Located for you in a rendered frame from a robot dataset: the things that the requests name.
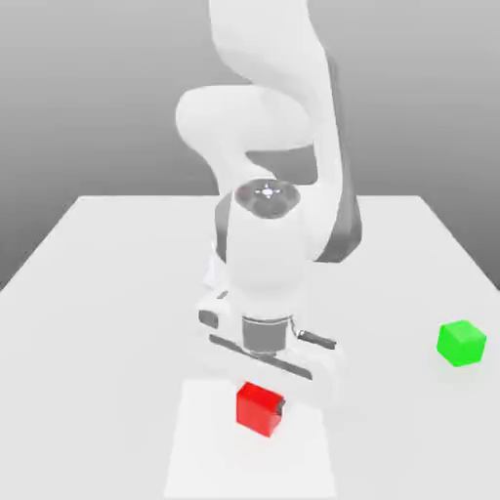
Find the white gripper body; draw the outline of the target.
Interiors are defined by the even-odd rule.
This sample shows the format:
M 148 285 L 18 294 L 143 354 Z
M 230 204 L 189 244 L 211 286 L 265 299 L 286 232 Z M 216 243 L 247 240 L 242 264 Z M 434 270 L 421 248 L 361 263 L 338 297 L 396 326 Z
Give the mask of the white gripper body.
M 199 334 L 199 356 L 211 371 L 288 396 L 334 396 L 344 383 L 344 356 L 297 341 L 276 355 L 256 355 L 215 333 Z

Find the small green cube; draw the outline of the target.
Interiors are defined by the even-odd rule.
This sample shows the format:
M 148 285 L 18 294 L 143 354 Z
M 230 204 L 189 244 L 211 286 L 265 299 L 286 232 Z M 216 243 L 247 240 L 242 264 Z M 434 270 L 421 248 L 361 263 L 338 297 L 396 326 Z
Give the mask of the small green cube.
M 482 359 L 486 335 L 468 320 L 444 323 L 438 332 L 437 352 L 452 366 L 478 363 Z

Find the small red cube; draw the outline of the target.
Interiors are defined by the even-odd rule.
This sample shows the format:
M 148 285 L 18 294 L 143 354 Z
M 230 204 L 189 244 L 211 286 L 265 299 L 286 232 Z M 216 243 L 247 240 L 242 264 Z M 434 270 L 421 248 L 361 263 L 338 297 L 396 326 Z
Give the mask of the small red cube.
M 280 394 L 246 382 L 236 394 L 236 422 L 269 438 L 282 418 L 275 414 L 282 398 Z

